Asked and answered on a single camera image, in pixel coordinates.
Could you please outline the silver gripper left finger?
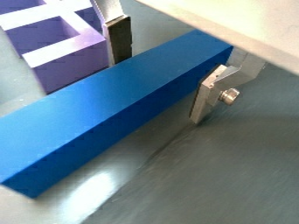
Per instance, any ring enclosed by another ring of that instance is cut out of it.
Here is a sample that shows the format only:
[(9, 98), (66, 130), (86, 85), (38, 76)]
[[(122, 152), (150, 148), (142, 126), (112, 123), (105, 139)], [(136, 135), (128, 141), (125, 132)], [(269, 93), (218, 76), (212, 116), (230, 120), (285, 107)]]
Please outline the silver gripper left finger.
[(106, 39), (109, 64), (132, 57), (130, 17), (124, 13), (118, 0), (89, 0), (101, 23)]

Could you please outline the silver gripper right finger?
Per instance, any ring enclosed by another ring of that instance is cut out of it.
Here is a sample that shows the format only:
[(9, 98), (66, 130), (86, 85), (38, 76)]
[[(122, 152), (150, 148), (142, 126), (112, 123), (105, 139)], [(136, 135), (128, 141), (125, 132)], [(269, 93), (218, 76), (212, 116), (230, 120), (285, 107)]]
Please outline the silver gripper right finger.
[(249, 52), (233, 48), (225, 65), (216, 65), (196, 90), (189, 118), (198, 123), (217, 102), (232, 105), (238, 97), (236, 87), (252, 81), (265, 66), (265, 61)]

